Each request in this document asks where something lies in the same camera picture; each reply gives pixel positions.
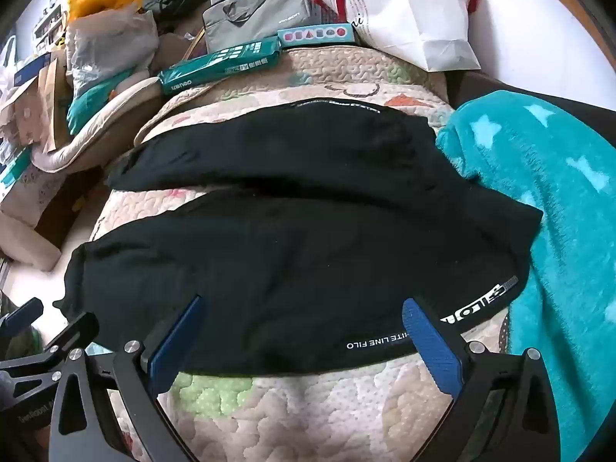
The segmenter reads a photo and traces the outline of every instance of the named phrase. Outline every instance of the teal fleece blanket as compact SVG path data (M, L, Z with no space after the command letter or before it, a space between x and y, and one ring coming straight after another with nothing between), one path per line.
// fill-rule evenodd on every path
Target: teal fleece blanket
M573 462L616 397L616 149L558 107L503 91L461 106L437 146L465 179L543 211L509 350L541 351L561 460Z

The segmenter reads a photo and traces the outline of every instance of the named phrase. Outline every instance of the pile of clutter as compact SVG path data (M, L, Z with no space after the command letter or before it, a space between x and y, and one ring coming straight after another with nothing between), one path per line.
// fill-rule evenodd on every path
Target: pile of clutter
M473 0L214 5L68 0L66 30L56 46L17 71L14 82L2 83L0 75L0 164L27 162L32 144L41 144L44 153L70 144L113 98L151 76L158 75L163 93L172 95L272 66L289 47L356 44L428 71L478 69L467 41L467 7L473 5Z

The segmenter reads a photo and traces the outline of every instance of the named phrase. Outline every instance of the quilted bedspread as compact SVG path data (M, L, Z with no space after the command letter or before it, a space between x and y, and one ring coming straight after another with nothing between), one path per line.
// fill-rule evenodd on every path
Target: quilted bedspread
M256 73L178 94L137 135L136 144L174 128L217 122L254 109L313 97L361 99L426 116L437 132L451 108L439 75L358 47L295 49ZM92 239L131 220L180 207L207 188L113 191ZM465 338L499 350L502 311ZM133 455L147 460L117 392L112 392ZM386 363L293 377L221 378L178 375L159 401L201 461L361 462L409 460L446 410L415 354Z

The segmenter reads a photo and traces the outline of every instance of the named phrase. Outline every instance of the white shopping bag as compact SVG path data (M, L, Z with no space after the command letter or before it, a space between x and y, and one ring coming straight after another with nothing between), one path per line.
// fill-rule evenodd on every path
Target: white shopping bag
M479 69L468 42L468 0L323 0L371 47L427 71ZM344 9L338 3L344 1Z

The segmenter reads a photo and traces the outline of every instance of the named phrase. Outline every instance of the screw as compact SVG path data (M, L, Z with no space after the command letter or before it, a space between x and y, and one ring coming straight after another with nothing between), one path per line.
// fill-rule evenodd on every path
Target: screw
M481 354L485 351L485 346L479 341L470 342L468 348L470 349L470 352L475 354Z
M83 354L83 351L81 349L73 349L69 353L69 359L71 361L77 361L79 358L81 358L82 354Z
M126 342L126 345L124 346L124 350L127 353L133 353L139 350L139 343L137 341L130 341L130 342Z
M534 347L529 347L529 350L526 351L526 354L528 354L529 358L532 360L538 360L541 357L541 353Z

